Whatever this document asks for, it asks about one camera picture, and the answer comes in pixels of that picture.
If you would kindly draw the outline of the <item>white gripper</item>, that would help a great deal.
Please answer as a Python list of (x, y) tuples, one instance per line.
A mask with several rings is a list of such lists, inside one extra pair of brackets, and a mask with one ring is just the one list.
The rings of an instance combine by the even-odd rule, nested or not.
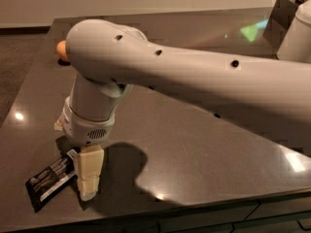
[(115, 115), (104, 121), (92, 121), (77, 116), (70, 107), (67, 97), (58, 120), (54, 123), (55, 131), (64, 131), (73, 146), (82, 147), (76, 157), (78, 190), (83, 201), (91, 200), (98, 191), (104, 150), (96, 145), (104, 142), (115, 124)]

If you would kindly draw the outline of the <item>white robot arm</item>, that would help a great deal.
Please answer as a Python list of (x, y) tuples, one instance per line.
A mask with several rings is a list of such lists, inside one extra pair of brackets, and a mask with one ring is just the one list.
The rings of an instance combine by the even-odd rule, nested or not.
[(100, 143), (133, 85), (188, 102), (305, 154), (311, 147), (311, 1), (301, 4), (276, 59), (165, 47), (138, 29), (107, 20), (74, 25), (56, 52), (77, 71), (55, 123), (80, 148), (74, 158), (84, 201), (99, 186)]

